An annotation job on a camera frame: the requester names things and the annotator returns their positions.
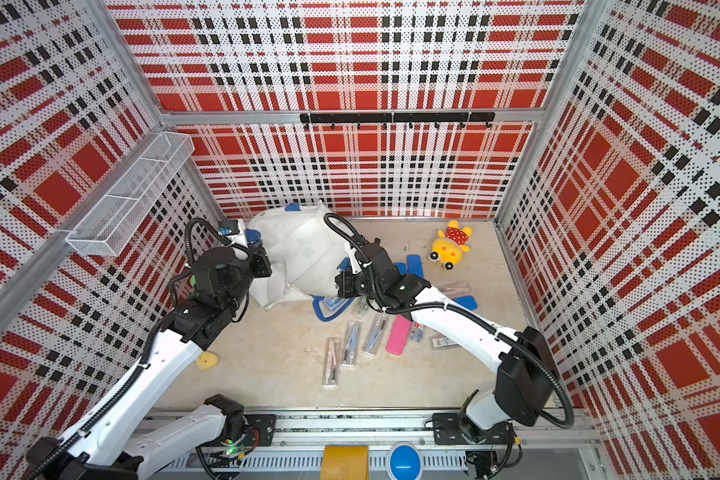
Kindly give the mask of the small clear green case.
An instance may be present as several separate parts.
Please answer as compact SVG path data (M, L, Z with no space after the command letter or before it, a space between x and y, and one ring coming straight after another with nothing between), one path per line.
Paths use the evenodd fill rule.
M353 307L352 315L358 319L362 319L369 310L370 307L367 298L361 297Z

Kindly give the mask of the clear tube with blue pen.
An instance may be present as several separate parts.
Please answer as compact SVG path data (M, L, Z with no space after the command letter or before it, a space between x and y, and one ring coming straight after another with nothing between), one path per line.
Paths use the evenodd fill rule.
M363 347L365 354L375 356L378 353L386 331L388 318L389 316L385 313L377 313L375 315Z

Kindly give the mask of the blue compass case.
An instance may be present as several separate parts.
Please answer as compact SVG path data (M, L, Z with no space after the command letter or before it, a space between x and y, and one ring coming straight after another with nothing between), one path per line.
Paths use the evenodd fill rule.
M338 297L324 297L321 304L321 308L324 311L333 313L344 307L344 305L346 304L346 299L341 299Z

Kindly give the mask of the pink pencil case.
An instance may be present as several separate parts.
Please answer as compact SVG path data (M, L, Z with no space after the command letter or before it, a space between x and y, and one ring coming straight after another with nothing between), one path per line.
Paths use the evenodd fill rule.
M407 344L411 329L412 321L402 315L398 315L392 324L386 344L386 351L392 355L401 356Z

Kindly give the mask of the small clear stationery pack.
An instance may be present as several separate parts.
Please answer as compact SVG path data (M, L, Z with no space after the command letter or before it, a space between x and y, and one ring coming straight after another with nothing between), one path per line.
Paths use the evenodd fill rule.
M408 342L411 344L421 344L424 339L424 328L416 322L412 323L409 331Z

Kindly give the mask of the white canvas bag blue handles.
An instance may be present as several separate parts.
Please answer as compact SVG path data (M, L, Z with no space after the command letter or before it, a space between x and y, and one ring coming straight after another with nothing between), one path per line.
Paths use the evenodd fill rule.
M352 301L333 313L324 311L324 297L338 297L335 277L348 269L345 240L324 221L330 209L319 203L293 203L263 211L247 223L248 235L257 233L270 260L272 275L256 279L252 298L265 310L277 304L309 301L318 320L337 319Z

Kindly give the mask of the clear plastic compass set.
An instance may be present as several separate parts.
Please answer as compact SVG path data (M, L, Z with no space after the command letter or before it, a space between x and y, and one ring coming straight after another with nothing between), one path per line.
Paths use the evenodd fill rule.
M471 286L464 281L452 282L438 286L438 290L449 298L461 298L472 294Z

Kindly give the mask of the clear case pink compass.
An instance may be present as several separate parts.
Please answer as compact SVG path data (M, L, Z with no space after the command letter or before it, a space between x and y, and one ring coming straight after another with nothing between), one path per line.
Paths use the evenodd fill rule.
M322 386L335 388L339 383L341 367L341 339L329 337L326 342L323 362Z

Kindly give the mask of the clear case barcode label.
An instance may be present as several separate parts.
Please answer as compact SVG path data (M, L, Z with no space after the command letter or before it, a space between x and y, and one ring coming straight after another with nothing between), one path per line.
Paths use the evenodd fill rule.
M438 350L460 347L460 345L456 341L454 341L448 337L445 337L445 336L432 337L431 338L431 346L433 349L438 349Z

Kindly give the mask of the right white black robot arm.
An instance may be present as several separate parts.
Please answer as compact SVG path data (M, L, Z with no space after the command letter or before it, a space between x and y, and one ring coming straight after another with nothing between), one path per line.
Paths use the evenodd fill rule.
M518 331L477 315L422 276L400 273L380 242L368 241L344 217L329 212L323 220L344 240L351 264L335 279L340 297L364 297L378 313L430 327L494 372L494 388L475 391L461 407L458 429L466 442L486 443L489 431L503 423L574 425L572 401L538 330Z

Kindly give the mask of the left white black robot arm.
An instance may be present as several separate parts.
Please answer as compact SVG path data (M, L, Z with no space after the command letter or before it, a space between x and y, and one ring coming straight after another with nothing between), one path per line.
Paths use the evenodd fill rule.
M178 376L230 324L240 322L257 278L272 270L244 223L214 227L202 218L185 229L187 269L169 282L172 309L150 330L142 353L115 386L59 437L42 437L26 455L29 479L147 479L187 450L215 440L241 407L216 395L154 437L136 427Z

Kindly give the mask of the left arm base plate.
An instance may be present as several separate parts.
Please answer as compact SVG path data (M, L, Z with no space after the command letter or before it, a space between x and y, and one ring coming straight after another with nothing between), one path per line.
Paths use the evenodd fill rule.
M273 414L240 414L226 421L215 444L232 452L241 453L259 446L270 446L275 432L277 416Z

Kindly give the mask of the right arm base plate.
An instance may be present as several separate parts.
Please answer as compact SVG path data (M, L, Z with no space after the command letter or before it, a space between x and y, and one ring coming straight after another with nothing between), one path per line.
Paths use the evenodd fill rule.
M507 422L495 424L484 430L465 415L435 413L432 431L437 445L507 445L514 442L514 434Z

